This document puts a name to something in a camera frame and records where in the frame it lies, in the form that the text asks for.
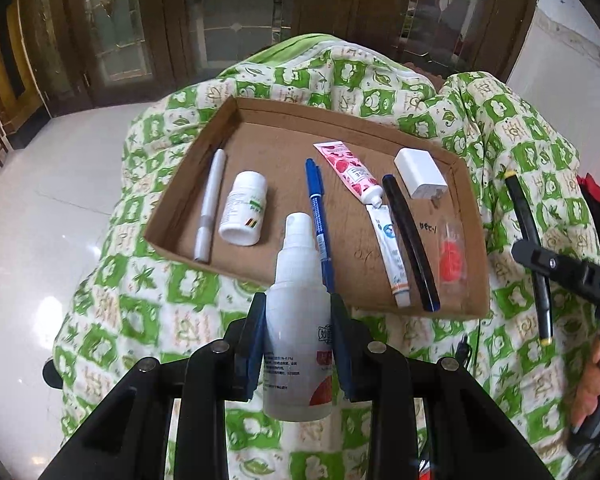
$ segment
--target spray bottle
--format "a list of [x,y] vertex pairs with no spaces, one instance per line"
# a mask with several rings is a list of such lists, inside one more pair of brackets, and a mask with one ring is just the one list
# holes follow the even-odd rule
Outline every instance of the spray bottle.
[[264,412],[290,422],[331,413],[331,299],[312,229],[305,213],[286,217],[276,282],[267,291]]

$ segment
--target spray bottle cap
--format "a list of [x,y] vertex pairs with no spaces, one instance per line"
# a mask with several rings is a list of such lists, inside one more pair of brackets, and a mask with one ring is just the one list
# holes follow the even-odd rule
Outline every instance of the spray bottle cap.
[[278,253],[276,283],[303,282],[322,285],[320,255],[315,249],[313,221],[305,213],[286,217],[285,241]]

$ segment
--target pink tube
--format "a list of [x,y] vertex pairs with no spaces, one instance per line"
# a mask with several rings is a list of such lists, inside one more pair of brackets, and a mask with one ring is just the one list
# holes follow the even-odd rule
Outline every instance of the pink tube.
[[373,207],[382,205],[382,186],[343,142],[332,140],[314,146],[360,202]]

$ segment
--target metal screw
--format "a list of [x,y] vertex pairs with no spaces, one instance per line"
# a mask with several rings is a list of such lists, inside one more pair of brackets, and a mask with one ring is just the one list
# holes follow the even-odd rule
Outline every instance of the metal screw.
[[372,354],[383,354],[386,345],[382,341],[372,341],[366,346]]
[[223,354],[229,349],[229,343],[224,339],[218,339],[218,341],[213,341],[211,343],[211,351],[214,354]]
[[442,361],[440,361],[440,365],[449,372],[455,372],[460,367],[458,361],[453,359],[452,357],[444,357]]
[[153,357],[143,357],[138,361],[138,369],[141,372],[148,372],[155,368],[157,361]]

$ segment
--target white power adapter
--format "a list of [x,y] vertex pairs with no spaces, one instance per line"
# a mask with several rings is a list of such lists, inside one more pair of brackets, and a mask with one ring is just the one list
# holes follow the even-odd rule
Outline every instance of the white power adapter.
[[429,152],[403,148],[394,163],[411,198],[440,198],[446,193],[445,178]]

